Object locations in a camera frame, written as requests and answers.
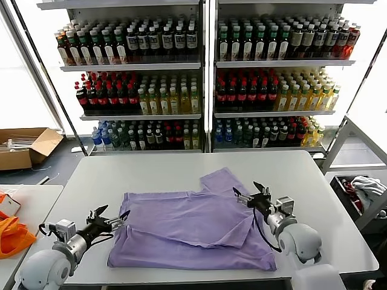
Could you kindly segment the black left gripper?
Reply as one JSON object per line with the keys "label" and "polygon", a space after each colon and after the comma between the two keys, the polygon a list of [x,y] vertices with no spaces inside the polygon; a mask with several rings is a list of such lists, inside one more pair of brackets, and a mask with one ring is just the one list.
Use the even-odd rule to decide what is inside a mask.
{"label": "black left gripper", "polygon": [[108,205],[103,205],[90,211],[86,218],[87,226],[79,230],[79,235],[83,237],[86,242],[93,242],[100,236],[112,237],[111,232],[123,226],[130,214],[130,210],[124,212],[120,216],[107,219],[101,217],[101,214],[108,208]]}

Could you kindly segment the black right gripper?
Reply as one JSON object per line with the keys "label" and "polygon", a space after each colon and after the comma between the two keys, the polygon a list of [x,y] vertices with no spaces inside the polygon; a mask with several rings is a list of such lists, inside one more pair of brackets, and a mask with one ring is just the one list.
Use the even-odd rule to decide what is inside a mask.
{"label": "black right gripper", "polygon": [[269,187],[253,181],[257,193],[251,196],[242,194],[237,188],[233,188],[237,201],[248,208],[257,209],[262,215],[271,215],[275,213],[275,207],[271,202],[272,194]]}

